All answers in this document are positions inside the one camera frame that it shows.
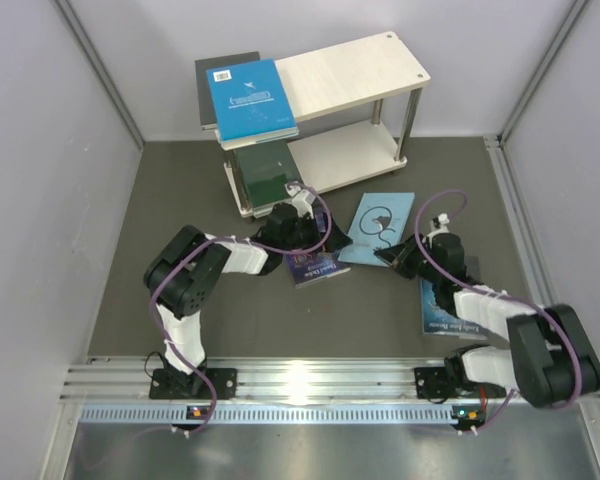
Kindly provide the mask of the light blue circle book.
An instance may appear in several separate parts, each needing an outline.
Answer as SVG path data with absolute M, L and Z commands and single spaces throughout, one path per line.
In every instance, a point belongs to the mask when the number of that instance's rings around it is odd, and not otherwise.
M 348 232 L 352 244 L 341 250 L 338 260 L 387 267 L 375 252 L 401 241 L 414 201 L 411 192 L 365 193 Z

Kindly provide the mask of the purple galaxy cover book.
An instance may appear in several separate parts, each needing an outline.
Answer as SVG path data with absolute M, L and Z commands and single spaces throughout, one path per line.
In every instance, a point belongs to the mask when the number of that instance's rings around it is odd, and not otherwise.
M 313 284 L 320 280 L 348 273 L 351 266 L 339 260 L 338 253 L 327 251 L 327 242 L 323 249 L 309 254 L 285 256 L 284 261 L 296 288 Z

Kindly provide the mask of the dark blue Wuthering Heights book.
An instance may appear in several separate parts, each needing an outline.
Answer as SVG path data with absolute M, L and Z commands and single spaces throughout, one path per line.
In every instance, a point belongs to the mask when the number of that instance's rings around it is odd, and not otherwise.
M 422 333 L 485 340 L 486 330 L 483 327 L 453 315 L 453 294 L 461 287 L 428 263 L 424 267 L 425 276 L 420 278 Z

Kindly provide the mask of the pale grey-green book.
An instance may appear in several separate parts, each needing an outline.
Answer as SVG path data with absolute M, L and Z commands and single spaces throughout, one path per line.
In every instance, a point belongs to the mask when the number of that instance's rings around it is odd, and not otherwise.
M 282 205 L 282 204 L 289 204 L 290 202 L 291 202 L 291 198 L 287 197 L 286 199 L 283 199 L 283 200 L 271 202 L 269 204 L 262 205 L 259 207 L 253 207 L 252 208 L 253 217 L 254 218 L 266 217 L 272 212 L 272 210 L 275 206 Z

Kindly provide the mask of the dark green book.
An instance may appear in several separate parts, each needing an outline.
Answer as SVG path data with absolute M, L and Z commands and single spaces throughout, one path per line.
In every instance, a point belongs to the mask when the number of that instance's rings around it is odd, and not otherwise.
M 288 199 L 286 184 L 303 181 L 284 140 L 239 148 L 236 160 L 254 210 Z

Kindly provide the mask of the bright blue book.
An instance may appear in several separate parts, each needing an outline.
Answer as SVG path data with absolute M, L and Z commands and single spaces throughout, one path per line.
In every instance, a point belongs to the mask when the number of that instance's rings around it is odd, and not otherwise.
M 223 150 L 299 134 L 275 61 L 263 59 L 210 69 L 207 80 Z

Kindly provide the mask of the black glossy book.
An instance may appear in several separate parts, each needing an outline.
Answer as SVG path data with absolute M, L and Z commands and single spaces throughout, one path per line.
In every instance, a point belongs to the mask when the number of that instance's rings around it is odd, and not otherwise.
M 258 51 L 249 51 L 195 61 L 199 120 L 203 130 L 216 128 L 216 115 L 207 78 L 207 71 L 210 69 L 257 61 L 259 59 L 260 53 Z

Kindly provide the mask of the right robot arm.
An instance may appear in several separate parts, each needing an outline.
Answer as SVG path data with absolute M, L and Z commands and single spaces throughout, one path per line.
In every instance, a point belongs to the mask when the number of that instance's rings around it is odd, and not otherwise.
M 505 349 L 477 345 L 446 358 L 446 382 L 456 395 L 470 396 L 489 383 L 548 408 L 600 391 L 600 360 L 574 308 L 529 305 L 487 287 L 458 235 L 411 236 L 375 255 L 400 276 L 428 285 L 436 311 L 507 342 Z

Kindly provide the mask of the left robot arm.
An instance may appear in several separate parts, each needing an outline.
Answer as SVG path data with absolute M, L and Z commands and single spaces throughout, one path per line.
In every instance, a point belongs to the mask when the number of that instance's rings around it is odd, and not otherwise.
M 174 389 L 194 397 L 205 388 L 200 317 L 221 275 L 266 276 L 286 258 L 336 254 L 352 243 L 322 207 L 301 214 L 290 204 L 278 204 L 244 240 L 216 238 L 192 225 L 182 227 L 143 278 L 165 335 L 163 370 L 171 375 Z

